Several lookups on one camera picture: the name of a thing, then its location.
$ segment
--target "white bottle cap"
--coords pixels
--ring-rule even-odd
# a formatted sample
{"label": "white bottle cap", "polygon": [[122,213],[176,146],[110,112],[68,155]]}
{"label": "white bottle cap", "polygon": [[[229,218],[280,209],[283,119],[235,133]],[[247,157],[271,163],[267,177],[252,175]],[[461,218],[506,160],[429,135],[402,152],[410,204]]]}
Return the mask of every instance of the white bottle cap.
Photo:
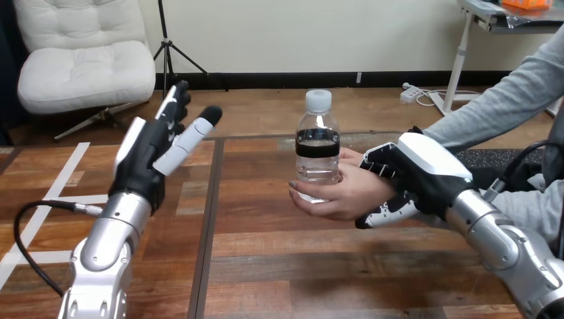
{"label": "white bottle cap", "polygon": [[305,107],[313,113],[327,112],[331,109],[331,92],[311,90],[305,95]]}

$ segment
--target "wooden table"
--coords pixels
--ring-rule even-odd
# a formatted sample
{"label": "wooden table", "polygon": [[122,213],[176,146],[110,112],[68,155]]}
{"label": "wooden table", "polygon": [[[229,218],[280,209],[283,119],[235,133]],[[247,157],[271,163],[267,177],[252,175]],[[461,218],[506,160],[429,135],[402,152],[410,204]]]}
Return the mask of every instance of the wooden table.
{"label": "wooden table", "polygon": [[[397,137],[345,134],[343,146],[364,151]],[[61,196],[103,194],[116,151],[89,146]],[[72,153],[24,149],[0,175],[0,254],[13,245],[16,210],[45,196]],[[0,163],[13,157],[0,152]],[[292,137],[202,144],[168,180],[142,238],[128,318],[521,318],[458,234],[415,221],[361,231],[309,217],[289,200],[294,176]],[[91,225],[54,210],[30,251],[72,250]],[[42,266],[68,285],[66,263]],[[0,318],[56,318],[60,302],[18,265],[0,290]]]}
{"label": "wooden table", "polygon": [[[134,279],[127,292],[128,318],[188,316],[214,144],[202,143],[195,156],[166,183],[166,198],[151,218],[133,258]],[[118,146],[87,146],[76,167],[71,168],[72,174],[64,181],[59,197],[105,194],[112,182],[117,150]],[[0,175],[0,257],[14,244],[15,213],[26,202],[42,199],[49,192],[75,148],[27,148],[12,152],[18,154]],[[0,154],[0,161],[9,156]],[[93,221],[91,217],[53,209],[33,237],[29,250],[32,254],[51,252],[43,256],[56,258],[56,252],[73,250],[88,235]],[[7,265],[2,263],[0,272],[6,272]],[[68,261],[41,266],[63,289],[69,286],[72,277]],[[29,265],[17,265],[10,271],[0,290],[0,318],[56,318],[61,299]]]}

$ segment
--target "white desk leg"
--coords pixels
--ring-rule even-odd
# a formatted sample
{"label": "white desk leg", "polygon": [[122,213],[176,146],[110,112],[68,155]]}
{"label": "white desk leg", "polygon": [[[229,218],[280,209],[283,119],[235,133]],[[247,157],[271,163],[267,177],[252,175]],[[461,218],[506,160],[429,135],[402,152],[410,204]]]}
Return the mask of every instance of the white desk leg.
{"label": "white desk leg", "polygon": [[462,40],[460,41],[460,46],[458,47],[458,52],[456,53],[456,59],[454,60],[454,66],[452,67],[452,73],[450,75],[450,81],[448,83],[444,101],[438,94],[432,95],[433,103],[435,103],[436,107],[443,115],[450,113],[452,102],[454,101],[454,95],[456,93],[456,88],[458,87],[462,67],[464,66],[464,59],[466,58],[466,50],[468,49],[468,40],[470,38],[470,30],[472,30],[472,25],[474,24],[474,18],[475,15],[473,13],[466,12],[466,25],[464,26]]}

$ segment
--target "orange object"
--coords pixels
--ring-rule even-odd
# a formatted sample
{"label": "orange object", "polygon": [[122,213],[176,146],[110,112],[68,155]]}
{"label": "orange object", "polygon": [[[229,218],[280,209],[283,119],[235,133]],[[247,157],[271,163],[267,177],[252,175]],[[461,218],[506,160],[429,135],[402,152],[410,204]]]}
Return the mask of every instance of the orange object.
{"label": "orange object", "polygon": [[503,0],[502,3],[523,9],[548,9],[553,0]]}

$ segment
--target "robotic arm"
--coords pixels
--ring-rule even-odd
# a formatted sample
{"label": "robotic arm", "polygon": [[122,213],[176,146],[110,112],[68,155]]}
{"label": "robotic arm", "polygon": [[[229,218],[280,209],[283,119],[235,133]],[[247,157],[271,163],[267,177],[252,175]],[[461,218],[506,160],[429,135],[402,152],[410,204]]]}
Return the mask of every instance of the robotic arm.
{"label": "robotic arm", "polygon": [[[516,227],[484,200],[472,174],[439,143],[405,133],[397,145],[369,150],[361,167],[391,178],[403,194],[399,202],[414,202],[464,236],[484,266],[503,280],[525,318],[564,318],[564,261],[554,257],[539,234]],[[381,222],[388,219],[369,214],[356,225],[372,228]]]}
{"label": "robotic arm", "polygon": [[106,208],[72,252],[74,280],[63,296],[59,319],[126,317],[131,258],[149,218],[163,202],[165,177],[221,118],[221,109],[210,106],[184,130],[180,121],[189,102],[188,83],[181,82],[170,89],[154,121],[135,118],[127,131]]}

